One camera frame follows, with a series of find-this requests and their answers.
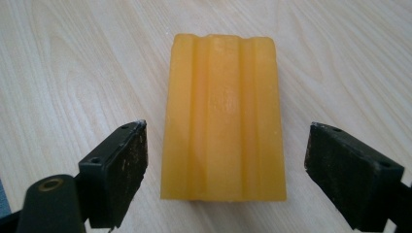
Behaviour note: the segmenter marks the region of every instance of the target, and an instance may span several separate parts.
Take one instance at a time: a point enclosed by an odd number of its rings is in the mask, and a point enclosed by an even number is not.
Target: yellow soap bar
[[[273,41],[180,34],[170,63],[160,197],[286,200]]]

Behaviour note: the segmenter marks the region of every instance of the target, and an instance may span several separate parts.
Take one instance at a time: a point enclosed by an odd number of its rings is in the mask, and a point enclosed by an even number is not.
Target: clamp jaw
[[[146,122],[119,127],[79,162],[75,177],[32,184],[21,211],[0,219],[0,232],[86,232],[120,227],[148,166]]]

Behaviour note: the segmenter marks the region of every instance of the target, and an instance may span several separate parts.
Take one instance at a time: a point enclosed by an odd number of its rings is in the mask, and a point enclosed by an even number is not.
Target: wooden table
[[[177,33],[275,40],[287,202],[159,199]],[[17,211],[32,183],[76,175],[113,130],[143,118],[150,165],[117,232],[352,232],[303,167],[310,123],[353,134],[411,183],[411,74],[408,0],[1,1],[0,177]]]

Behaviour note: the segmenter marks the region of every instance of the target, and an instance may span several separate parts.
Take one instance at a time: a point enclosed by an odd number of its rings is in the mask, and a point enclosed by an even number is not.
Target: black clamp
[[[389,218],[396,232],[412,232],[412,189],[400,181],[404,168],[382,153],[314,122],[305,168],[353,229],[382,232]]]

